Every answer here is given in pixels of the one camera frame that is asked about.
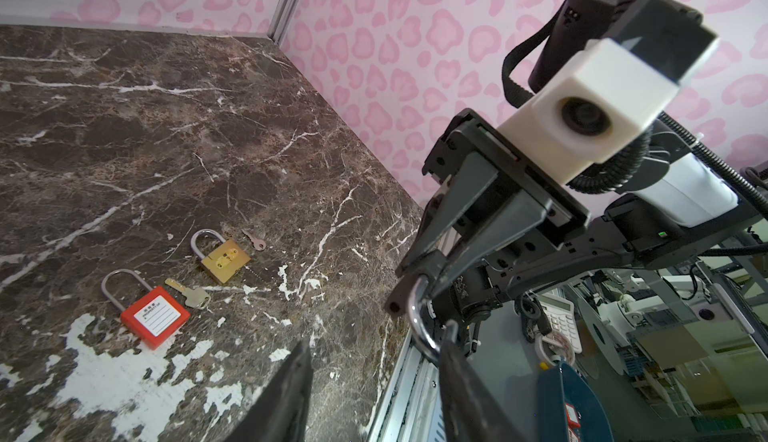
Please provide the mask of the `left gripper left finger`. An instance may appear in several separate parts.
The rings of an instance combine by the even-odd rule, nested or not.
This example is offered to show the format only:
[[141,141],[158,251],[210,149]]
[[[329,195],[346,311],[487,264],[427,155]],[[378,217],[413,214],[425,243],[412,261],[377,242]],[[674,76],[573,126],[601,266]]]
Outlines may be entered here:
[[301,340],[225,441],[304,441],[313,373],[309,342]]

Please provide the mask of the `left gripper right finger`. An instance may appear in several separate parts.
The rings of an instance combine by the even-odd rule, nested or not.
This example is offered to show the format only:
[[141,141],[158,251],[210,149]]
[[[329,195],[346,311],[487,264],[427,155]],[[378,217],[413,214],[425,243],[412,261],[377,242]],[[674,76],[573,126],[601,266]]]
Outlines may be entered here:
[[457,346],[449,320],[439,349],[439,385],[446,440],[525,441]]

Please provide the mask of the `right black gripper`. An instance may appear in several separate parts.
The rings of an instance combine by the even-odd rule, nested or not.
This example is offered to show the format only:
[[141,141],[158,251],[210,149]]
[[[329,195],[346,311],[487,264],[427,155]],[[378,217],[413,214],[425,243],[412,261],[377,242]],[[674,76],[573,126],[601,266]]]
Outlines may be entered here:
[[409,296],[423,281],[416,299],[429,297],[441,320],[483,321],[509,301],[516,264],[586,232],[588,210],[471,109],[451,120],[422,172],[442,191],[396,272],[384,305],[391,316],[414,305]]

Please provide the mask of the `red padlock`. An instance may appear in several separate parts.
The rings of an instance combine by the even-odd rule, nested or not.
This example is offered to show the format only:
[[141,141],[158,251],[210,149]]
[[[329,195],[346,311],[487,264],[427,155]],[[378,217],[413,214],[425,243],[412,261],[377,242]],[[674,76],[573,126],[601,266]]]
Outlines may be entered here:
[[[118,275],[129,275],[146,291],[143,297],[128,308],[108,288],[108,282]],[[120,312],[122,324],[152,350],[163,345],[190,319],[190,313],[164,288],[150,286],[133,270],[118,269],[110,272],[102,279],[100,289]]]

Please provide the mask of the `brass padlock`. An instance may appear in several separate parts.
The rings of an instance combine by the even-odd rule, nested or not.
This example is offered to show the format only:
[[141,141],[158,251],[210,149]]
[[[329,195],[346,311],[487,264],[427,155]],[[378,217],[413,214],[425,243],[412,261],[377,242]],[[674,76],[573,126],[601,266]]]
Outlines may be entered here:
[[[204,255],[197,246],[197,239],[209,235],[220,242],[220,246],[208,255]],[[206,272],[220,284],[226,284],[251,260],[250,256],[232,239],[225,239],[211,229],[201,229],[190,238],[190,248],[200,260]]]

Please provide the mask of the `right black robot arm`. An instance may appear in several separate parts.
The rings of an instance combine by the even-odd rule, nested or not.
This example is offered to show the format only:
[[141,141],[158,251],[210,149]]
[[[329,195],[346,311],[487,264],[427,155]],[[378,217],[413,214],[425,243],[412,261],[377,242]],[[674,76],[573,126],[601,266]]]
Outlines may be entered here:
[[704,254],[766,198],[663,111],[715,49],[673,0],[565,0],[502,65],[513,115],[458,113],[423,171],[440,183],[385,308],[472,322],[587,271]]

